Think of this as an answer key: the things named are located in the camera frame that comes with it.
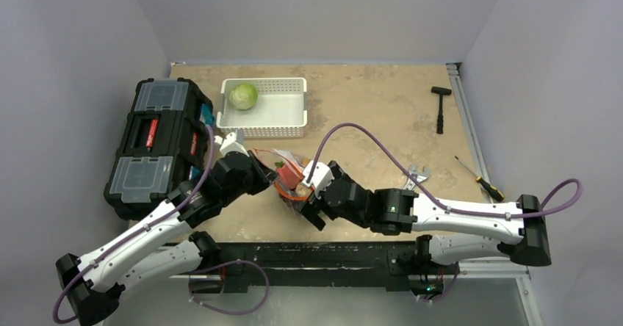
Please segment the yellow screwdriver handle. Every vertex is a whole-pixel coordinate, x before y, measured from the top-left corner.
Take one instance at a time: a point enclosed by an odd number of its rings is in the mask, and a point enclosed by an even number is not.
[[[481,187],[483,187],[483,189],[485,189],[487,194],[489,194],[489,196],[492,197],[493,200],[497,201],[498,203],[504,201],[504,194],[502,194],[502,192],[495,186],[487,183],[487,181],[485,181],[483,177],[477,177],[476,181],[480,184]]]

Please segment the hammer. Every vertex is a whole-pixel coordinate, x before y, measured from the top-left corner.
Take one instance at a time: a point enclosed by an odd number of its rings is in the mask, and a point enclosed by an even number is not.
[[[439,95],[439,113],[437,114],[437,134],[443,134],[444,133],[444,96],[451,95],[452,90],[446,89],[444,87],[433,86],[433,88],[431,88],[431,92]]]

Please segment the silver wrench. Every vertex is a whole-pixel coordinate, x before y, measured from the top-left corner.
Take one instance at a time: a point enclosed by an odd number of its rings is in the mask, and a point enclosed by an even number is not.
[[[431,171],[426,166],[422,167],[422,172],[418,172],[417,164],[415,163],[410,165],[408,170],[409,174],[416,177],[418,183],[422,183],[431,176]],[[409,177],[407,177],[407,181],[405,182],[405,186],[403,187],[403,189],[413,190],[413,188],[415,188],[415,183]]]

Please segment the gray wall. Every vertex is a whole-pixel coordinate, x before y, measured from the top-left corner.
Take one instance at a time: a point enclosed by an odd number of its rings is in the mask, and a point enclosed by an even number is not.
[[[461,68],[494,181],[511,198],[584,184],[532,269],[546,325],[623,319],[623,0],[499,0]],[[571,190],[561,193],[560,203]]]
[[[137,0],[0,0],[0,325],[52,324],[56,259],[123,229],[104,184],[166,64]]]
[[[171,60],[457,62],[496,0],[139,0]]]

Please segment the green cabbage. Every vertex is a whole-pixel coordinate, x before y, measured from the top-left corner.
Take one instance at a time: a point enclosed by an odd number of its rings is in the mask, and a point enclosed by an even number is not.
[[[231,91],[229,102],[237,109],[250,109],[257,102],[257,90],[252,84],[241,84]]]

